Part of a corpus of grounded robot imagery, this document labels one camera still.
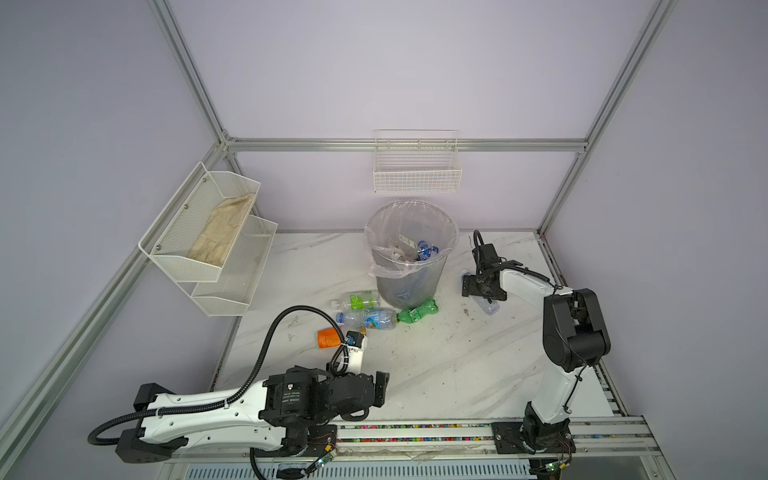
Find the clear plastic bin liner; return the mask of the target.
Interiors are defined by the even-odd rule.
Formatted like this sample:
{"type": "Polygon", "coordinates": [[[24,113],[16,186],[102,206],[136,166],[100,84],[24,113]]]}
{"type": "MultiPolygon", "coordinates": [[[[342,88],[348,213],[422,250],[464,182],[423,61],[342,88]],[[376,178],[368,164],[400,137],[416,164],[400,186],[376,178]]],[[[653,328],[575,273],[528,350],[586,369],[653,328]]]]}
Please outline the clear plastic bin liner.
{"type": "Polygon", "coordinates": [[[420,200],[398,200],[378,209],[365,224],[364,243],[374,277],[401,279],[444,262],[455,249],[459,228],[440,207],[420,200]],[[439,248],[427,261],[417,260],[417,244],[439,248]]]}

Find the orange label bottle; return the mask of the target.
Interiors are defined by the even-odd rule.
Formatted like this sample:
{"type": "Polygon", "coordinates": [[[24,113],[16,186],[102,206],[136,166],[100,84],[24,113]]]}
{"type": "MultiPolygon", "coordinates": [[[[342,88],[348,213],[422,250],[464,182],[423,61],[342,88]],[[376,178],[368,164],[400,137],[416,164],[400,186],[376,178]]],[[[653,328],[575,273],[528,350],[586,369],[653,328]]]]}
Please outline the orange label bottle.
{"type": "Polygon", "coordinates": [[[344,343],[344,336],[334,328],[327,328],[317,332],[316,342],[320,349],[338,348],[344,343]]]}

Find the white mesh shelf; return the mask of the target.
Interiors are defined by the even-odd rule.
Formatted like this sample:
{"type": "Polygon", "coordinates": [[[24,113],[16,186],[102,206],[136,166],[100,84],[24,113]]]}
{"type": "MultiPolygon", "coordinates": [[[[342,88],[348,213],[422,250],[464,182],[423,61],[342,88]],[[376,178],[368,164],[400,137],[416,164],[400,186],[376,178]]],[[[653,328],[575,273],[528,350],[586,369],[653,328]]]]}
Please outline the white mesh shelf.
{"type": "Polygon", "coordinates": [[[219,279],[198,283],[191,299],[208,317],[243,316],[267,263],[278,224],[249,215],[219,279]]]}
{"type": "Polygon", "coordinates": [[[174,282],[218,281],[260,187],[198,163],[140,239],[139,250],[174,282]]]}

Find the white mesh lower shelf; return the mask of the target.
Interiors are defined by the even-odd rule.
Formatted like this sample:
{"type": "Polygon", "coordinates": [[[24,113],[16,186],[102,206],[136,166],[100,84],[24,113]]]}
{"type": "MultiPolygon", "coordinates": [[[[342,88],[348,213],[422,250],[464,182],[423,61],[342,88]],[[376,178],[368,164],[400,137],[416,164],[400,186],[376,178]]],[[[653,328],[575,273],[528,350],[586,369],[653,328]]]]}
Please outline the white mesh lower shelf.
{"type": "Polygon", "coordinates": [[[219,279],[198,283],[191,299],[208,317],[243,316],[267,263],[278,224],[249,215],[219,279]]]}

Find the aluminium front rail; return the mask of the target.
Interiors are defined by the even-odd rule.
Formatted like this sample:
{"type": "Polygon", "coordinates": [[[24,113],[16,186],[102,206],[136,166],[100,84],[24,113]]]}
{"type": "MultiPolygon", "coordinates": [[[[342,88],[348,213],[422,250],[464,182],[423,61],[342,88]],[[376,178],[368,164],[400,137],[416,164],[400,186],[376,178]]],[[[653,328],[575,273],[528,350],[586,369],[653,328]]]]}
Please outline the aluminium front rail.
{"type": "MultiPolygon", "coordinates": [[[[338,427],[336,443],[343,460],[363,458],[417,460],[478,458],[482,455],[517,458],[658,457],[661,449],[641,417],[592,417],[570,421],[575,449],[572,453],[498,454],[492,437],[492,420],[413,420],[329,423],[338,427]]],[[[249,457],[249,449],[261,451],[261,459],[287,460],[280,451],[286,430],[266,427],[235,427],[223,433],[189,437],[187,446],[171,454],[170,463],[237,462],[249,457]]]]}

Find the clear bottle green label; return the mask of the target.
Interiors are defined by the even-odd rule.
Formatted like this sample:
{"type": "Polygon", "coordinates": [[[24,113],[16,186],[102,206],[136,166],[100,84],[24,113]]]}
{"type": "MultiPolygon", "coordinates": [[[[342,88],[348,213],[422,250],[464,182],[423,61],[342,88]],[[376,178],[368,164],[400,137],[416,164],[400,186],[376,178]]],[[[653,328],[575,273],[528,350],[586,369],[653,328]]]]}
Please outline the clear bottle green label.
{"type": "Polygon", "coordinates": [[[377,309],[380,306],[380,296],[376,290],[347,292],[339,298],[330,301],[330,308],[334,311],[369,310],[377,309]]]}

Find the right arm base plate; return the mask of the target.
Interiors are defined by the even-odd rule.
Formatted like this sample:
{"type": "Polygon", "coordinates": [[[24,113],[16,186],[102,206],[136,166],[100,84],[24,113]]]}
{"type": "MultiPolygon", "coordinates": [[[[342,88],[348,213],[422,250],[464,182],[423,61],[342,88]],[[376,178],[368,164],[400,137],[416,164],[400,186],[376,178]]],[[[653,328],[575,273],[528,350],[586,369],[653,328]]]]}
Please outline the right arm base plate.
{"type": "Polygon", "coordinates": [[[569,426],[568,415],[555,423],[544,422],[529,401],[520,421],[493,422],[491,429],[498,454],[570,454],[575,445],[569,426]]]}

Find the blue label bottle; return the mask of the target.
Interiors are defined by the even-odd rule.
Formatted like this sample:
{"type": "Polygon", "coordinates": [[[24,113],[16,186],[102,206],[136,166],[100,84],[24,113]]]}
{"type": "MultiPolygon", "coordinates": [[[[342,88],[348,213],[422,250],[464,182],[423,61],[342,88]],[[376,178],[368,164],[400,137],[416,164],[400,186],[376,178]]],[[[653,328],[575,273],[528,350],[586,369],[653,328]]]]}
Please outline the blue label bottle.
{"type": "Polygon", "coordinates": [[[419,241],[417,244],[417,260],[427,261],[431,257],[438,255],[439,248],[435,245],[431,245],[426,241],[419,241]]]}

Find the tall clear purple-label bottle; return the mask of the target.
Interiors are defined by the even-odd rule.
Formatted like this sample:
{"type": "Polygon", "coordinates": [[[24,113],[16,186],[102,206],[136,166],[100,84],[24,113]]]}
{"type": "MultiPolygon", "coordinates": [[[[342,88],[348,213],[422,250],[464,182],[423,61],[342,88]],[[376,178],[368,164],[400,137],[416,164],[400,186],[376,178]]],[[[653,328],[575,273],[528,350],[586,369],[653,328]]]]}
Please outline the tall clear purple-label bottle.
{"type": "Polygon", "coordinates": [[[471,273],[468,270],[461,271],[461,289],[462,295],[472,298],[476,301],[480,309],[488,316],[495,315],[500,310],[500,305],[496,300],[488,300],[481,296],[471,296],[469,294],[469,280],[471,273]]]}

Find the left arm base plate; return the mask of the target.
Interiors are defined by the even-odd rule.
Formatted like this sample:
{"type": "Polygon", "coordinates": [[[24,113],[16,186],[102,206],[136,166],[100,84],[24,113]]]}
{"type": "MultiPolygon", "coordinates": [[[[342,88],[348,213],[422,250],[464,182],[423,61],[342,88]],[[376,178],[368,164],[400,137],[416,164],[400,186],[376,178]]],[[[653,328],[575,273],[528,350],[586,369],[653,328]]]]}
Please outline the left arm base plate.
{"type": "Polygon", "coordinates": [[[338,427],[333,424],[286,428],[282,450],[287,456],[319,456],[327,446],[336,443],[338,427]]]}

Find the crushed green bottle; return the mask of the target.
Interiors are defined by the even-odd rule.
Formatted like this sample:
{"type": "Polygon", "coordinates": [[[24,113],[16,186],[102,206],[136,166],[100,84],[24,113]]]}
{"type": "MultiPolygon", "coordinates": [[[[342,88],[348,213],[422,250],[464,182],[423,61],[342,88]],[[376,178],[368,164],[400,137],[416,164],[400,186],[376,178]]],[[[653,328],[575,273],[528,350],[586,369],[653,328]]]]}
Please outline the crushed green bottle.
{"type": "Polygon", "coordinates": [[[403,310],[398,313],[397,321],[404,324],[415,324],[423,320],[425,317],[437,314],[439,307],[433,298],[426,300],[420,306],[403,310]]]}

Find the beige cloth in shelf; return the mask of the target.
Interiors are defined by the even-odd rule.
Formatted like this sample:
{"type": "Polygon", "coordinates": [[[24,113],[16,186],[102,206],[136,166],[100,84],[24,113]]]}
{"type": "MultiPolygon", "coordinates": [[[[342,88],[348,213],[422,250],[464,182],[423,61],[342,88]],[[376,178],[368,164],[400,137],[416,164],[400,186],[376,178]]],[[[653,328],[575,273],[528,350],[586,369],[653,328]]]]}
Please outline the beige cloth in shelf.
{"type": "Polygon", "coordinates": [[[241,224],[255,200],[254,194],[227,198],[216,206],[188,252],[192,260],[222,267],[241,224]]]}

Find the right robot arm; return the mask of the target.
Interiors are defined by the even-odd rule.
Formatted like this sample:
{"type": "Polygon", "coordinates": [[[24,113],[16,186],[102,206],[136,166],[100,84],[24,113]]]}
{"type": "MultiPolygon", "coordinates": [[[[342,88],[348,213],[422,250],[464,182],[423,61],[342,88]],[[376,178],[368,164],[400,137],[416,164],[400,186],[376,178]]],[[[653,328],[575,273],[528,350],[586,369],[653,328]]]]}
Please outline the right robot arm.
{"type": "Polygon", "coordinates": [[[521,262],[499,256],[479,231],[472,234],[475,272],[462,277],[462,295],[488,303],[514,295],[538,307],[542,344],[550,365],[534,398],[526,405],[513,442],[528,452],[542,452],[566,440],[571,403],[583,380],[611,349],[596,293],[571,289],[521,262]]]}

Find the grey mesh waste bin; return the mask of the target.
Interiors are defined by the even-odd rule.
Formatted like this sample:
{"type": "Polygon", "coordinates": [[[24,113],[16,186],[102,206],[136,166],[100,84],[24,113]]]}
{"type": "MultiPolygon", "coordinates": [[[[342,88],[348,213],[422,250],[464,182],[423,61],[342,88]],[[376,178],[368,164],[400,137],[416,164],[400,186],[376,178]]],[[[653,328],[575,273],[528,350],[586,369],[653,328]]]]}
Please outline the grey mesh waste bin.
{"type": "Polygon", "coordinates": [[[447,259],[436,267],[401,279],[373,276],[378,292],[386,303],[397,309],[417,307],[435,295],[447,259]]]}

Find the clear bottle light-blue label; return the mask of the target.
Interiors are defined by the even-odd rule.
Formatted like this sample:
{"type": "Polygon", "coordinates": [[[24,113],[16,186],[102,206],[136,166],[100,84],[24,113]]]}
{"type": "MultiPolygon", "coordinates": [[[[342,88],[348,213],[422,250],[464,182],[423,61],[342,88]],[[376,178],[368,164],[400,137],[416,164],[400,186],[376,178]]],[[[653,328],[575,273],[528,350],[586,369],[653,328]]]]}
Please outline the clear bottle light-blue label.
{"type": "Polygon", "coordinates": [[[336,323],[347,329],[392,330],[396,327],[397,313],[391,309],[349,310],[335,315],[336,323]]]}

